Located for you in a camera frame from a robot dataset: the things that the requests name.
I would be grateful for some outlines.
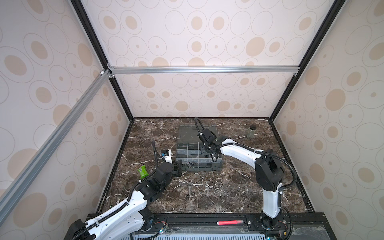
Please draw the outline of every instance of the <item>red wire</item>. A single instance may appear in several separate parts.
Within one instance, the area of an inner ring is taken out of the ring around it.
[[[158,224],[158,223],[164,223],[168,226],[167,222],[165,222],[165,221],[159,221],[159,222],[156,222],[155,224]]]
[[[283,223],[282,221],[278,221],[278,222],[281,222],[282,224],[284,224],[285,225],[285,231],[287,231],[288,230],[288,227],[287,227],[287,225],[285,224],[285,223]]]

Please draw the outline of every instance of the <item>black motor housing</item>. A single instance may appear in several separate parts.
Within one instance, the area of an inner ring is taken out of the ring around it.
[[[264,152],[277,155],[272,149]],[[282,182],[284,170],[281,162],[273,157],[261,156],[255,162],[256,180],[262,189],[276,192],[277,186]]]

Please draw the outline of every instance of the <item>green snack bag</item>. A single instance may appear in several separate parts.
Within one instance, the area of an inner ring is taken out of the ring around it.
[[[141,166],[139,169],[138,169],[139,173],[140,173],[140,179],[143,179],[145,178],[146,176],[148,176],[148,172],[147,170],[145,169],[145,164],[143,166]]]

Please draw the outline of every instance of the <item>black frame bar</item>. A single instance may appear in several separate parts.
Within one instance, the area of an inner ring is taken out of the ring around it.
[[[121,159],[121,156],[122,156],[122,153],[125,149],[125,145],[127,144],[127,141],[128,141],[128,137],[129,137],[129,134],[131,133],[131,130],[132,130],[132,127],[133,127],[133,123],[135,122],[135,119],[133,119],[132,121],[130,121],[129,123],[129,126],[128,126],[128,130],[124,136],[124,139],[121,143],[121,147],[120,147],[120,150],[119,150],[119,153],[116,157],[116,160],[115,160],[115,163],[113,164],[113,167],[112,167],[112,171],[111,171],[111,174],[109,175],[109,178],[108,178],[108,181],[105,185],[105,188],[104,188],[104,191],[103,191],[103,194],[101,195],[101,201],[96,209],[96,213],[97,214],[101,214],[101,211],[103,210],[103,207],[104,207],[104,204],[105,204],[105,200],[107,198],[107,195],[108,195],[108,192],[109,190],[111,189],[112,187],[112,181],[115,177],[115,174],[116,174],[116,171],[119,167],[119,163],[120,163],[120,159]]]
[[[86,218],[86,221],[89,219],[97,217],[97,214],[89,214]],[[263,228],[258,226],[259,224],[254,224],[260,219],[260,213],[241,213],[241,214],[154,214],[153,222],[165,221],[169,228],[172,230],[176,230],[178,228],[188,227],[189,232],[193,232],[193,227],[211,227],[215,228],[216,232],[219,232],[221,229],[227,227],[236,227],[240,232],[247,231],[259,231],[260,233],[265,232]],[[286,220],[288,223],[289,216],[287,213],[282,214],[282,218]],[[231,221],[231,220],[243,220],[243,224],[236,225],[226,225],[226,226],[218,226],[218,221]],[[293,222],[293,227],[317,227],[323,226],[331,240],[337,240],[330,224],[322,212],[304,212],[304,213],[291,213],[291,220]],[[147,232],[137,231],[136,234],[156,234],[162,227],[163,223],[157,223],[152,226]],[[278,224],[279,228],[284,227],[282,224]],[[268,231],[266,234],[274,234],[278,231]]]
[[[97,56],[101,62],[102,67],[104,69],[109,69],[108,59],[105,56],[103,48],[101,47],[99,39],[97,38],[97,35],[96,35],[96,33],[92,27],[91,21],[88,18],[88,15],[85,11],[85,8],[84,8],[83,4],[81,3],[81,0],[71,0],[71,3],[73,5],[74,10],[76,11],[76,14],[79,17],[81,24],[83,25],[85,32],[87,33],[89,41],[91,42],[93,49],[95,50],[95,52],[96,52],[96,54],[97,54]],[[112,85],[114,91],[116,92],[116,95],[117,95],[125,113],[127,114],[129,121],[133,121],[133,115],[132,115],[132,113],[128,107],[127,101],[125,100],[125,98],[122,94],[121,88],[120,88],[114,74],[112,74],[112,78],[110,78],[109,81],[111,82],[111,85]]]
[[[281,108],[283,107],[285,101],[288,99],[289,95],[291,94],[293,88],[295,87],[297,81],[300,79],[301,75],[305,71],[307,65],[311,61],[311,58],[313,57],[314,53],[316,52],[317,48],[319,47],[321,41],[323,40],[324,36],[327,34],[329,28],[331,27],[333,20],[338,15],[341,7],[344,5],[344,2],[346,0],[335,0],[329,9],[327,15],[324,18],[323,23],[321,24],[319,30],[317,31],[312,43],[310,44],[307,52],[305,53],[303,59],[301,60],[299,64],[299,71],[296,75],[294,75],[289,82],[287,88],[285,89],[283,95],[281,96],[279,102],[277,103],[275,109],[272,112],[272,115],[270,116],[270,119],[274,121],[277,117],[277,114],[279,114]]]
[[[273,123],[273,121],[271,121],[271,119],[269,119],[268,122],[269,122],[269,124],[270,124],[270,126],[272,128],[273,135],[275,136],[277,142],[279,143],[279,146],[280,146],[281,151],[283,153],[284,159],[286,159],[288,161],[288,163],[293,166],[292,160],[291,160],[291,158],[288,155],[288,152],[287,152],[287,150],[286,150],[286,148],[285,148],[285,146],[283,144],[283,141],[280,138],[279,133],[277,132],[275,124]],[[308,197],[307,192],[305,191],[305,188],[304,188],[303,183],[301,182],[300,178],[297,179],[296,185],[297,185],[297,188],[300,191],[301,198],[304,201],[304,204],[305,204],[305,207],[306,207],[307,211],[315,212],[315,210],[313,208],[313,205],[312,205],[312,203],[311,203],[311,201],[310,201],[310,199]]]

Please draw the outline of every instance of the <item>polka dot wallpaper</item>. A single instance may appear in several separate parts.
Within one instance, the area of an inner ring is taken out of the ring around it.
[[[352,0],[275,125],[339,240],[383,239],[384,1]]]
[[[117,74],[135,117],[269,117],[292,73]]]
[[[112,66],[298,65],[333,0],[83,0]]]
[[[1,197],[101,67],[67,1],[0,5]]]
[[[0,240],[62,240],[95,212],[128,122],[106,81],[1,226]]]

